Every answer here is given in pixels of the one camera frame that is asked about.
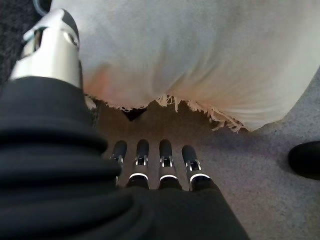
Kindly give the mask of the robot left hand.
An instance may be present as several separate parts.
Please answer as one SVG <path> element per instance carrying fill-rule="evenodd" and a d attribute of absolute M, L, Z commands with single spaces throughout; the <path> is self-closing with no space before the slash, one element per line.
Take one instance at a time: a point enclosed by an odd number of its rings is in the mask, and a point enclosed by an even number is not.
<path fill-rule="evenodd" d="M 194 148 L 181 152 L 182 189 L 171 143 L 159 144 L 159 187 L 148 186 L 149 144 L 137 144 L 119 187 L 127 144 L 91 125 L 83 93 L 79 33 L 56 9 L 23 37 L 0 95 L 0 237 L 3 240 L 246 240 L 248 235 Z"/>

